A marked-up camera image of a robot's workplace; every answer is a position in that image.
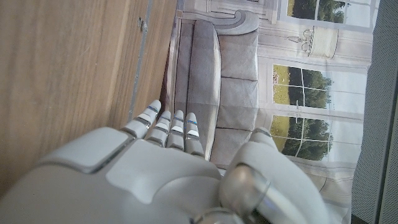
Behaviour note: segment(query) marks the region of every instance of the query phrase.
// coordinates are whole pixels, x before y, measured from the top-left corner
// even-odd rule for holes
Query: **trees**
[[[301,71],[300,68],[294,67],[289,67],[289,73],[289,98],[291,105],[298,103],[299,106],[326,108],[326,104],[330,102],[328,91],[332,83],[329,78],[324,77],[319,71]],[[299,157],[315,161],[321,160],[328,152],[328,141],[333,139],[333,136],[328,132],[329,124],[323,120],[302,118],[290,118],[289,124],[288,137],[302,138],[304,141],[301,143],[294,139],[286,140],[282,153],[295,156],[300,148]]]
[[[335,0],[320,0],[318,7],[318,20],[343,23],[345,2]],[[293,17],[299,19],[315,19],[316,0],[295,0]]]

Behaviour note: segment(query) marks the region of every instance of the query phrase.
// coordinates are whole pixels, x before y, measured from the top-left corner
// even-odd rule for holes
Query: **white robotic hand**
[[[328,223],[317,189],[266,129],[221,178],[195,115],[165,111],[149,131],[159,111],[155,100],[120,131],[96,129],[41,158],[0,200],[2,223]]]
[[[160,111],[160,107],[159,100],[153,101],[138,117],[122,128],[122,130],[132,134],[135,138],[145,138],[157,146],[178,149],[204,158],[203,148],[199,141],[197,118],[194,113],[187,114],[187,121],[184,124],[184,114],[182,111],[176,111],[173,120],[171,120],[171,113],[164,111],[155,127],[147,134],[148,129]]]
[[[220,200],[245,223],[329,223],[325,204],[306,174],[257,128],[230,163]]]

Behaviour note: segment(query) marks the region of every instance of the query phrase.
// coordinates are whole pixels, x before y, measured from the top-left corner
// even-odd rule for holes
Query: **sofa cushion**
[[[252,131],[258,108],[258,81],[221,78],[218,128]]]
[[[175,110],[186,114],[188,79],[191,64],[193,24],[181,24],[180,48],[178,50],[177,71],[175,77]]]
[[[216,128],[210,162],[229,165],[236,152],[249,140],[250,135],[250,131]]]
[[[210,22],[195,22],[188,83],[187,113],[196,114],[201,143],[208,157],[214,140],[221,88],[220,48]]]
[[[258,80],[258,31],[243,35],[220,35],[221,76]]]

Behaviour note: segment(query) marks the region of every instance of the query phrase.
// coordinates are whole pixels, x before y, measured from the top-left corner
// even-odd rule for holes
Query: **wood grain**
[[[157,0],[152,4],[133,116],[159,99],[176,5],[177,0]]]
[[[176,0],[154,0],[138,83],[159,97]],[[44,154],[127,121],[148,0],[0,1],[0,196]]]
[[[132,0],[132,2],[135,4],[130,5],[128,25],[124,33],[124,42],[108,121],[108,126],[114,128],[120,128],[127,123],[142,41],[142,32],[138,26],[138,20],[139,18],[146,18],[148,6],[147,0],[140,3],[135,0]]]

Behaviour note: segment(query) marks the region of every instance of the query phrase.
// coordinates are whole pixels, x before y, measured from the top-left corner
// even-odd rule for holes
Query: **sofa armrest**
[[[238,10],[234,18],[215,18],[197,12],[184,12],[183,19],[203,20],[211,22],[218,35],[247,34],[259,27],[259,18],[250,11]]]

